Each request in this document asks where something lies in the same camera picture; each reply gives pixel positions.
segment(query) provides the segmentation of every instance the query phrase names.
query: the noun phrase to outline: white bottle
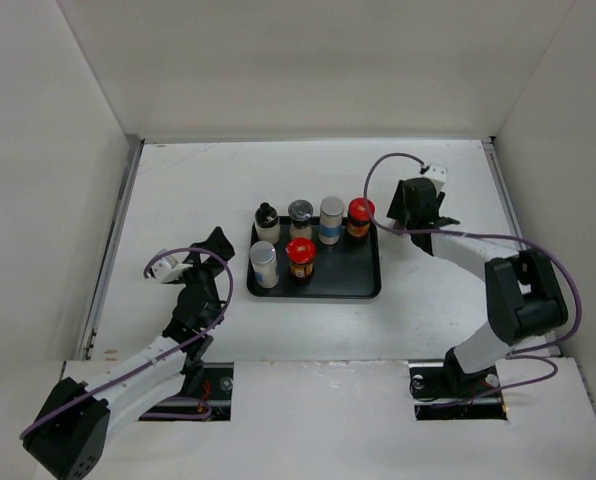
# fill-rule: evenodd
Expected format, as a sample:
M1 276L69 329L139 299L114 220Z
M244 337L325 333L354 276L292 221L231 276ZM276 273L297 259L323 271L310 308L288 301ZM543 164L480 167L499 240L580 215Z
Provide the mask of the white bottle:
M276 209L267 202L261 203L254 217L258 240L278 243L278 240L280 240L280 219Z
M320 202L318 238L325 245L335 245L342 232L342 214L345 203L338 197L327 197Z
M249 259L258 285L262 288L274 288L278 285L278 261L276 249L271 243L264 240L254 243L249 250Z

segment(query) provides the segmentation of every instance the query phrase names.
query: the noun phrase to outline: glass jar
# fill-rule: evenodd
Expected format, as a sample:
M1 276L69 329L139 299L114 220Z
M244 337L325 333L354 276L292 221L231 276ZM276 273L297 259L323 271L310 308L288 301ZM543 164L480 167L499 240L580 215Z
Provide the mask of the glass jar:
M311 240L311 217L314 214L314 207L307 200L295 200L289 204L289 237L308 238Z
M314 259L316 246L308 238L294 238L287 244L289 258L289 275L298 283L306 283L314 275Z
M376 211L371 200L369 202L369 209L372 215ZM355 198L349 203L349 211L347 213L347 238L354 243L362 244L367 241L369 236L369 227L371 225L371 217L367 210L364 198Z

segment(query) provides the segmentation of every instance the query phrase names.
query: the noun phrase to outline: bottle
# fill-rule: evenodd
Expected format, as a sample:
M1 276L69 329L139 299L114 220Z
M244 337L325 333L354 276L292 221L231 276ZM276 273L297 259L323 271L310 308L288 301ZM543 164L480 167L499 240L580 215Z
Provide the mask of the bottle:
M280 221L276 209L267 202L261 203L254 218L256 220L258 240L278 243L278 240L280 240Z
M265 240L254 243L249 249L249 259L258 285L262 288L274 288L278 285L278 261L276 249L271 243Z
M308 238L311 240L311 217L314 214L314 207L307 200L295 200L289 204L289 237Z
M289 258L289 275L298 283L307 283L314 276L316 246L308 238L294 238L285 249Z
M371 200L369 202L369 209L373 214L376 211ZM369 236L369 226L371 224L371 217L367 211L364 198L355 198L349 203L349 211L347 213L347 238L354 243L364 243Z
M318 238L325 245L335 245L342 231L342 213L345 204L338 197L327 197L320 202Z

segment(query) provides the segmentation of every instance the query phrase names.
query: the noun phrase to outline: white lid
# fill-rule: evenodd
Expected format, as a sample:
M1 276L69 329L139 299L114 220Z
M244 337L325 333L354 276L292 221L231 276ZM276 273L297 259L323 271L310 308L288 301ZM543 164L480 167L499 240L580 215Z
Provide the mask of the white lid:
M261 240L251 246L251 249L249 250L249 258L252 263L264 265L276 258L276 249L271 243Z
M323 198L320 202L320 211L327 215L340 215L345 210L345 203L338 197Z

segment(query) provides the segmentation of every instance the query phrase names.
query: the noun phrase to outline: white table surface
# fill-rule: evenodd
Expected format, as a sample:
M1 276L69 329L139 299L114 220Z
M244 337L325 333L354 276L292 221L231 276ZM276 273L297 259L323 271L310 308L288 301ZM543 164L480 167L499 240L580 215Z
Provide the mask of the white table surface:
M87 480L596 480L596 418L574 360L555 361L555 378L505 395L508 421L451 422L415 420L403 361L237 362L230 422L130 425ZM497 366L504 384L549 368Z
M331 140L147 145L140 161L93 359L124 359L167 325L181 287L142 278L162 248L189 246L222 226L236 250L232 306L213 333L208 361L439 358L486 321L484 284L408 239L379 234L382 292L373 301L267 300L246 288L253 214L268 201L281 214L297 198L318 209L337 195L362 194L381 155L402 151L448 168L441 212L477 232L510 233L480 141ZM370 197L384 215L399 179L417 175L406 159L385 162ZM226 292L226 275L218 279Z

